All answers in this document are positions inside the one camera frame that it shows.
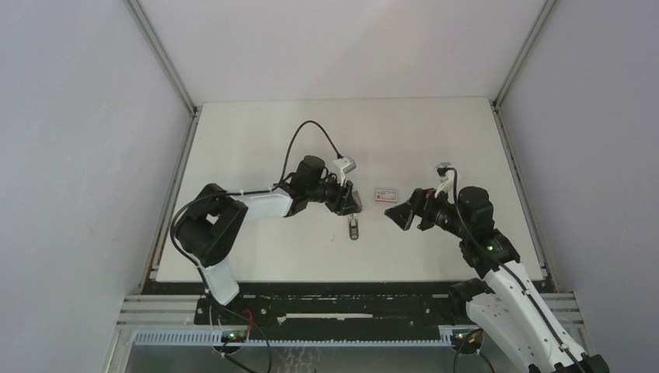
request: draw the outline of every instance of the white enclosure panel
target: white enclosure panel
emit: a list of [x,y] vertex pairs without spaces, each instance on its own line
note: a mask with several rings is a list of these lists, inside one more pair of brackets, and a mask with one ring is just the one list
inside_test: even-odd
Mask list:
[[142,0],[197,104],[487,96],[544,0]]
[[0,371],[98,372],[188,114],[121,1],[0,2]]
[[[485,98],[356,99],[204,105],[177,208],[207,183],[226,190],[263,189],[279,179],[288,142],[304,120],[324,125],[339,151],[352,156],[349,174],[364,203],[360,238],[348,237],[347,217],[324,205],[291,218],[246,223],[229,254],[238,281],[447,281],[473,278],[459,240],[439,228],[403,232],[386,216],[391,204],[375,202],[375,188],[399,191],[436,187],[434,166],[451,161],[460,185],[489,190],[497,226],[539,279],[538,260],[490,105]],[[305,127],[289,160],[304,155],[331,161],[322,132]],[[166,243],[158,281],[198,281],[194,266]]]
[[659,2],[560,2],[504,103],[556,277],[611,371],[657,371]]

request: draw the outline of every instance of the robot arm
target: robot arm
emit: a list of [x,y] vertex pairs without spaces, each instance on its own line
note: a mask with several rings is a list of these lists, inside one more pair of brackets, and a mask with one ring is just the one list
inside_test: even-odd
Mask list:
[[[455,171],[442,164],[438,173],[444,177],[450,169]],[[601,356],[589,357],[560,325],[533,286],[517,250],[494,228],[488,193],[468,186],[456,194],[454,184],[451,204],[444,190],[416,189],[405,204],[385,212],[403,230],[419,216],[420,230],[437,226],[462,240],[462,257],[479,278],[451,289],[453,313],[466,315],[483,328],[519,371],[608,373]]]
[[236,196],[217,184],[208,184],[180,218],[173,221],[171,234],[185,251],[182,254],[195,262],[211,295],[221,305],[228,304],[239,292],[225,258],[243,223],[290,217],[303,211],[308,202],[324,203],[339,216],[361,212],[357,191],[346,179],[356,167],[354,160],[342,157],[333,166],[339,176],[326,171],[322,159],[307,155],[286,179],[290,181],[278,183],[263,193]]

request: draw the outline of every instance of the red wire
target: red wire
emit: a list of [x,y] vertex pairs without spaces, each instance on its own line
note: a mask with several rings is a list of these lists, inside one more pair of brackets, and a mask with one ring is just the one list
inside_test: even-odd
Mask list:
[[249,332],[252,331],[252,325],[254,324],[254,315],[252,314],[252,311],[250,311],[249,309],[243,309],[242,313],[246,313],[247,315],[249,315],[250,323],[247,326],[247,330],[245,331],[245,333],[249,334]]

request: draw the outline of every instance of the small box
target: small box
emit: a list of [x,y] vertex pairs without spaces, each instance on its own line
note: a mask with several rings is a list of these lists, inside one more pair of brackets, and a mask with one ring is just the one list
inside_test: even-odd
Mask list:
[[375,190],[376,202],[390,202],[392,204],[398,202],[398,191],[394,189],[376,189]]

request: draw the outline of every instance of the black cable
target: black cable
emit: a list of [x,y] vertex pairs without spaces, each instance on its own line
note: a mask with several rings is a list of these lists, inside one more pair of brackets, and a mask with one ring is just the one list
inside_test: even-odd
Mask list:
[[281,177],[279,178],[279,183],[278,184],[281,184],[284,181],[284,174],[286,173],[286,167],[288,166],[288,156],[291,154],[291,148],[293,147],[293,142],[295,142],[295,138],[298,136],[298,133],[300,132],[300,130],[306,124],[309,124],[309,123],[315,124],[325,134],[325,137],[327,138],[327,141],[329,141],[329,144],[332,145],[332,148],[334,149],[334,151],[336,153],[336,158],[337,159],[338,158],[343,158],[341,153],[339,153],[339,151],[336,149],[336,146],[334,145],[334,142],[332,142],[332,139],[327,134],[327,131],[325,131],[325,128],[323,128],[323,126],[318,124],[318,122],[316,122],[315,120],[305,120],[304,122],[302,122],[302,124],[300,124],[298,129],[295,131],[295,133],[293,134],[293,138],[291,139],[291,142],[288,144],[288,150],[286,151],[286,158],[284,159],[284,168],[281,169]]
[[467,341],[471,340],[471,337],[478,333],[482,332],[482,329],[474,329],[465,338],[462,340],[460,343],[460,347],[458,347],[458,350],[455,352],[455,356],[453,357],[453,373],[458,373],[458,357],[460,357],[460,351],[462,351],[462,348],[467,344]]
[[240,361],[237,361],[236,359],[231,357],[231,355],[225,354],[224,358],[227,359],[228,361],[231,361],[235,366],[237,366],[238,368],[241,368],[243,371],[248,371],[249,373],[259,373],[258,371],[254,371],[252,369],[249,369],[248,367],[243,365]]
[[[244,192],[244,193],[229,193],[229,192],[223,191],[223,192],[218,192],[218,193],[208,194],[208,195],[206,195],[206,196],[202,196],[202,197],[196,198],[196,199],[192,200],[191,202],[188,202],[187,204],[183,205],[183,207],[180,208],[180,209],[174,214],[174,216],[172,217],[172,222],[171,222],[170,225],[169,225],[169,239],[172,241],[172,244],[174,245],[174,248],[176,248],[176,251],[178,251],[179,253],[181,253],[181,255],[185,256],[185,257],[186,257],[190,262],[192,262],[192,264],[194,264],[194,266],[197,268],[197,272],[199,273],[199,276],[201,277],[201,281],[204,283],[204,286],[206,287],[206,290],[207,290],[207,293],[208,293],[207,296],[208,296],[209,298],[212,297],[212,295],[211,295],[211,288],[208,286],[208,282],[206,281],[206,277],[204,276],[204,272],[201,271],[201,265],[200,265],[200,264],[199,264],[199,263],[198,263],[198,262],[197,262],[197,261],[196,261],[196,260],[190,255],[190,254],[186,253],[186,251],[183,250],[183,249],[179,246],[179,244],[176,242],[176,237],[174,236],[174,227],[176,227],[176,224],[177,224],[177,222],[178,222],[180,216],[183,214],[183,212],[185,212],[188,208],[190,208],[190,206],[192,206],[192,205],[194,205],[194,204],[197,204],[197,203],[199,203],[199,202],[201,202],[201,201],[203,201],[203,200],[210,199],[210,198],[216,198],[216,197],[227,197],[227,196],[249,196],[249,195],[251,195],[251,194],[261,194],[261,193],[269,193],[269,192],[270,192],[270,190],[254,190],[254,191]],[[260,326],[258,326],[257,324],[255,324],[254,321],[252,321],[252,320],[250,320],[250,319],[247,319],[245,316],[239,315],[239,314],[233,312],[233,311],[230,310],[230,309],[227,309],[227,308],[226,308],[225,306],[223,306],[223,305],[220,305],[220,306],[221,306],[226,312],[232,313],[233,315],[239,317],[240,319],[246,320],[247,322],[249,322],[250,324],[252,324],[252,326],[256,327],[256,328],[261,332],[261,334],[263,334],[263,339],[266,341],[266,346],[267,346],[267,351],[268,351],[268,369],[267,369],[267,373],[270,373],[270,370],[272,369],[272,350],[271,350],[271,347],[270,347],[270,341],[267,339],[267,336],[266,336],[265,332],[260,328]],[[227,358],[227,360],[231,361],[233,364],[236,364],[237,366],[239,366],[239,367],[242,368],[243,370],[248,371],[248,372],[250,372],[250,373],[256,373],[255,371],[249,369],[249,368],[246,367],[245,365],[240,364],[240,363],[239,363],[238,361],[236,361],[235,359],[233,359],[233,358],[228,358],[229,356],[226,355],[226,354],[225,354],[225,357]]]
[[[495,262],[495,264],[497,264],[499,267],[502,267],[506,272],[508,272],[508,274],[510,274],[517,281],[517,283],[519,284],[519,286],[522,289],[522,292],[531,301],[531,303],[535,307],[535,310],[538,311],[538,314],[540,314],[540,317],[542,318],[542,321],[544,321],[545,325],[547,325],[547,328],[549,329],[549,331],[553,335],[554,339],[556,339],[556,342],[558,342],[558,344],[560,346],[563,346],[563,340],[560,339],[560,336],[558,335],[556,330],[553,328],[551,322],[549,322],[549,320],[547,319],[547,316],[545,315],[545,313],[540,308],[540,305],[538,304],[538,302],[536,302],[535,299],[531,296],[530,292],[528,291],[528,289],[524,285],[524,282],[519,278],[519,276],[517,274],[515,274],[515,272],[513,272],[510,268],[508,268],[507,265],[500,262],[497,258],[494,258],[494,257],[490,256],[489,253],[487,252],[487,250],[485,250],[478,243],[478,241],[476,241],[476,239],[472,235],[469,228],[467,228],[467,224],[465,223],[464,219],[462,219],[462,214],[460,213],[460,205],[459,205],[459,201],[458,201],[458,170],[453,168],[453,167],[447,167],[446,170],[453,171],[453,203],[455,204],[455,210],[458,213],[458,218],[460,219],[460,223],[462,223],[462,227],[465,229],[465,233],[467,234],[467,237],[469,238],[469,240],[471,242],[473,242],[473,244],[476,246],[477,249],[479,249],[481,252],[486,254],[485,257],[490,258],[490,260]],[[579,368],[581,373],[586,373],[586,371],[581,367],[581,364],[579,364],[579,361],[572,354],[572,351],[570,351],[570,348],[565,348],[563,351],[572,360],[572,362],[574,362],[574,364]]]
[[488,359],[487,356],[483,355],[483,354],[480,353],[480,352],[478,353],[478,355],[479,355],[480,357],[482,357],[483,360],[487,363],[487,366],[490,367],[490,371],[491,371],[492,373],[496,373],[496,372],[494,371],[494,366],[492,365],[492,362],[490,361],[490,359]]
[[[267,370],[267,373],[270,373],[270,371],[272,370],[272,347],[270,347],[270,341],[267,339],[266,333],[254,321],[246,318],[243,315],[240,315],[239,313],[233,312],[232,310],[226,308],[223,305],[221,305],[221,306],[226,312],[231,313],[232,315],[249,322],[250,324],[252,324],[252,326],[257,328],[261,332],[261,335],[263,335],[263,339],[266,341],[266,347],[267,347],[267,350],[268,350],[268,370]],[[238,366],[241,367],[242,369],[244,369],[245,371],[249,371],[250,373],[256,373],[255,371],[250,370],[249,368],[245,367],[244,365],[238,365]]]

